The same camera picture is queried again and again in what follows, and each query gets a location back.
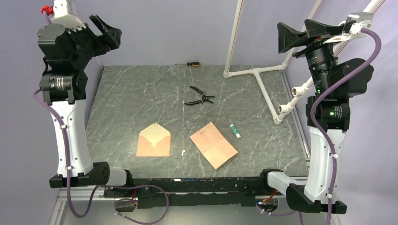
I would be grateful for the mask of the brown paper envelope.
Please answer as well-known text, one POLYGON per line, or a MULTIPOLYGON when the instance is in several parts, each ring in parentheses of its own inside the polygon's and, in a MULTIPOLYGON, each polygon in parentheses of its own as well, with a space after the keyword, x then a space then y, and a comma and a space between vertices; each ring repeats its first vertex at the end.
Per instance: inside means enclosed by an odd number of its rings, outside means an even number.
POLYGON ((139 133, 137 157, 169 157, 171 133, 158 123, 153 123, 139 133))

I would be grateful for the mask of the green white glue stick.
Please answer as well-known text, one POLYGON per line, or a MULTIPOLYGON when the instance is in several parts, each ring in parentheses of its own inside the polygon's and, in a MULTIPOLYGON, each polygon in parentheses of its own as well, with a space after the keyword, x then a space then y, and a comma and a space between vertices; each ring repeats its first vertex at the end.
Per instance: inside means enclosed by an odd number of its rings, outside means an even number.
POLYGON ((236 138, 241 138, 241 134, 239 133, 239 131, 237 130, 237 128, 234 124, 230 124, 230 128, 233 131, 236 138))

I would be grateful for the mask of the brown paper letter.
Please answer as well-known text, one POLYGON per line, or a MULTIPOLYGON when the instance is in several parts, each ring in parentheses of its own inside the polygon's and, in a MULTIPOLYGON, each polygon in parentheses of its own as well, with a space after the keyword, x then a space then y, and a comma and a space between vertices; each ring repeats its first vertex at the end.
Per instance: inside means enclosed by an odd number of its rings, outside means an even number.
POLYGON ((209 122, 192 134, 190 139, 216 170, 238 154, 238 151, 225 139, 213 122, 209 122))

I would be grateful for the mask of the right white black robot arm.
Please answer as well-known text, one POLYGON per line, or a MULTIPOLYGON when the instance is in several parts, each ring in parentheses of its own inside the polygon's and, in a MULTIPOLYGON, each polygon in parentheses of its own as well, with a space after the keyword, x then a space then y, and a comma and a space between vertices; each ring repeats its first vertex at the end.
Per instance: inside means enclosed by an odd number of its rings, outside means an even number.
POLYGON ((354 58, 340 64, 333 45, 370 34, 372 18, 371 13, 351 14, 338 26, 306 19, 305 31, 297 31, 282 22, 277 24, 278 51, 284 53, 302 47, 293 57, 306 58, 316 90, 306 104, 311 136, 307 182, 302 184, 280 170, 269 169, 265 171, 267 177, 258 183, 265 195, 275 190, 282 193, 291 210, 346 213, 347 206, 335 194, 339 152, 349 129, 350 99, 367 91, 374 71, 371 62, 381 49, 381 41, 375 39, 375 50, 367 60, 354 58))

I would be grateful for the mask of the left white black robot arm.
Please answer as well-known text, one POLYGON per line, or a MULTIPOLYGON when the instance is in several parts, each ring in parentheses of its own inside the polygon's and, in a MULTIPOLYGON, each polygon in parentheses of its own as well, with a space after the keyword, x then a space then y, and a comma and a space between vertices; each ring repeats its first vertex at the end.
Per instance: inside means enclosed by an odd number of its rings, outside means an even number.
POLYGON ((75 15, 71 0, 56 0, 42 12, 51 23, 37 32, 45 64, 39 83, 40 102, 50 111, 58 147, 57 174, 49 184, 52 188, 116 186, 118 193, 128 197, 134 193, 134 182, 126 170, 93 162, 85 129, 88 78, 84 70, 92 58, 120 47, 122 31, 94 14, 90 20, 100 31, 94 34, 75 15))

